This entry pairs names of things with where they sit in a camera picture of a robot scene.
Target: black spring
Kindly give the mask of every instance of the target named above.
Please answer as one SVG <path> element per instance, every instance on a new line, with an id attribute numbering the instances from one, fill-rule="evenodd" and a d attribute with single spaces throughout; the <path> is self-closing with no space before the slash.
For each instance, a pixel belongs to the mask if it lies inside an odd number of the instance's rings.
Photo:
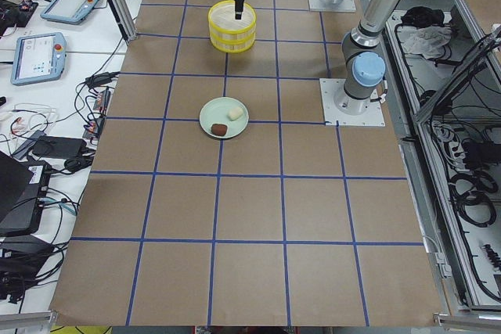
<path id="1" fill-rule="evenodd" d="M 484 248 L 485 252 L 487 253 L 487 257 L 491 261 L 491 264 L 494 266 L 494 268 L 501 270 L 501 257 L 499 257 L 499 254 L 494 251 L 490 244 L 485 244 Z"/>

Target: brown floor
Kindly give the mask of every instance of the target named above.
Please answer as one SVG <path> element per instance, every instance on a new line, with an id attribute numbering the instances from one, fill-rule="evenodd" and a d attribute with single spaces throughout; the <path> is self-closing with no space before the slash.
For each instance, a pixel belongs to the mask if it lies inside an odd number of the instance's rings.
<path id="1" fill-rule="evenodd" d="M 52 308 L 61 325 L 432 324 L 438 294 L 397 140 L 323 125 L 360 14 L 247 0 L 257 41 L 208 39 L 221 0 L 144 0 Z M 208 100 L 250 114 L 220 142 Z"/>

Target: blue joint cap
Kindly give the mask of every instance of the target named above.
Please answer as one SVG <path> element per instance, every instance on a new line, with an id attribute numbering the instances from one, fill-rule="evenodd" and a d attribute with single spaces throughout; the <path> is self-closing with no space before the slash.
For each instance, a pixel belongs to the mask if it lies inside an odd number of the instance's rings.
<path id="1" fill-rule="evenodd" d="M 375 52 L 363 52 L 353 62 L 353 77 L 361 86 L 372 88 L 378 85 L 384 76 L 386 64 Z"/>

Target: metal bracket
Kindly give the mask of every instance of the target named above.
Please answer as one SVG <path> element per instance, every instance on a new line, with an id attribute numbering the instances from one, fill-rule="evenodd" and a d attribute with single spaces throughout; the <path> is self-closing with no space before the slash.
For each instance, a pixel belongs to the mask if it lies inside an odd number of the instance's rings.
<path id="1" fill-rule="evenodd" d="M 325 4 L 320 0 L 308 0 L 310 11 L 354 13 L 356 6 L 354 0 L 342 0 L 337 4 Z"/>
<path id="2" fill-rule="evenodd" d="M 384 117 L 379 102 L 371 102 L 369 107 L 360 115 L 354 116 L 339 110 L 334 104 L 334 95 L 337 90 L 342 90 L 345 79 L 321 78 L 323 118 L 326 125 L 357 126 L 357 127 L 384 127 Z M 377 98 L 374 90 L 371 99 Z"/>

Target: white table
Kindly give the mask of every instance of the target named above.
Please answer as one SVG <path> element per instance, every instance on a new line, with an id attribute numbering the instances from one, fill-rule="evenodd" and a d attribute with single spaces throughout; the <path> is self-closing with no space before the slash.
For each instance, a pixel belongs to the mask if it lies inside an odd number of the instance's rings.
<path id="1" fill-rule="evenodd" d="M 132 17 L 137 17 L 142 0 L 125 0 Z M 15 50 L 17 38 L 26 35 L 45 34 L 59 31 L 63 33 L 68 43 L 68 52 L 83 53 L 111 53 L 121 39 L 121 33 L 115 22 L 113 13 L 109 6 L 105 9 L 94 9 L 80 25 L 70 25 L 65 23 L 55 23 L 43 20 L 40 13 L 48 4 L 42 0 L 37 0 L 39 7 L 31 17 L 25 28 L 9 28 L 5 36 L 0 39 L 1 50 Z M 106 4 L 106 0 L 101 0 L 98 7 Z M 122 42 L 119 53 L 125 53 L 127 45 Z"/>
<path id="2" fill-rule="evenodd" d="M 12 60 L 13 56 L 13 51 L 0 51 L 0 59 L 2 61 Z M 75 86 L 86 77 L 93 74 L 104 63 L 107 57 L 108 55 L 104 54 L 68 53 L 66 68 L 59 80 L 24 86 L 14 86 L 10 84 L 12 66 L 0 65 L 0 82 L 2 82 L 0 86 L 0 95 L 4 95 L 7 98 L 7 103 L 0 107 L 0 113 L 11 110 L 16 103 L 21 102 L 35 102 L 57 108 L 60 118 L 73 113 L 74 98 L 76 95 Z M 115 55 L 104 71 L 120 70 L 123 60 L 124 55 Z M 0 133 L 9 135 L 9 126 L 11 122 L 16 117 L 23 115 L 26 116 L 26 114 L 22 113 L 13 114 L 9 119 L 0 122 Z M 83 120 L 78 115 L 73 115 L 68 120 L 54 124 L 48 131 L 48 135 L 81 138 L 84 131 L 83 124 Z M 8 151 L 5 143 L 0 143 L 0 150 L 4 153 Z M 54 167 L 61 167 L 61 160 L 47 161 Z M 55 175 L 51 178 L 49 186 L 65 192 L 69 197 L 77 200 L 85 187 L 89 172 L 90 168 L 87 168 L 71 176 Z M 50 196 L 60 197 L 53 192 L 50 192 Z M 56 234 L 59 218 L 60 211 L 58 207 L 44 210 L 41 217 L 40 228 L 33 235 L 46 242 L 51 242 Z M 70 238 L 74 221 L 75 217 L 64 210 L 63 224 L 56 242 L 64 242 Z M 50 270 L 58 260 L 58 256 L 51 257 L 43 267 L 42 272 L 44 270 Z M 51 280 L 57 280 L 58 275 L 59 273 L 54 275 Z M 29 289 L 23 304 L 23 313 L 48 310 L 55 287 L 56 284 L 51 283 L 41 288 Z M 14 305 L 5 300 L 0 301 L 0 314 L 16 314 L 18 313 L 19 307 L 19 304 Z"/>

